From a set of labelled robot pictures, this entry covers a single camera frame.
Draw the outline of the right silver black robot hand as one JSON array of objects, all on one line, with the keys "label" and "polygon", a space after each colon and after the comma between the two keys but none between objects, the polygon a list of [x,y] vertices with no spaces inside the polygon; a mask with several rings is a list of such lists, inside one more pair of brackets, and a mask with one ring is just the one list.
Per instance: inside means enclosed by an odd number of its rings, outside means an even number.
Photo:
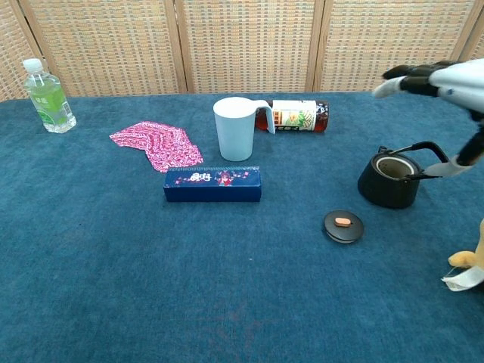
[{"label": "right silver black robot hand", "polygon": [[483,155],[483,59],[442,60],[417,66],[398,65],[382,75],[384,82],[372,95],[385,98],[401,92],[441,98],[470,113],[478,124],[476,134],[451,159],[428,166],[412,179],[439,178],[461,174]]}]

